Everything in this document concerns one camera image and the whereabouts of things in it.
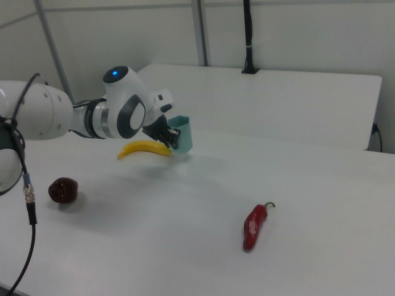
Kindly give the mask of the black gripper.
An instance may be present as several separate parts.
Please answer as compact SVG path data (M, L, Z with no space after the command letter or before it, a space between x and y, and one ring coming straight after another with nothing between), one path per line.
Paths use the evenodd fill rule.
M151 139L163 143L166 147L173 150L178 149L181 131L170 128L165 115L161 115L154 123L144 126L143 133Z

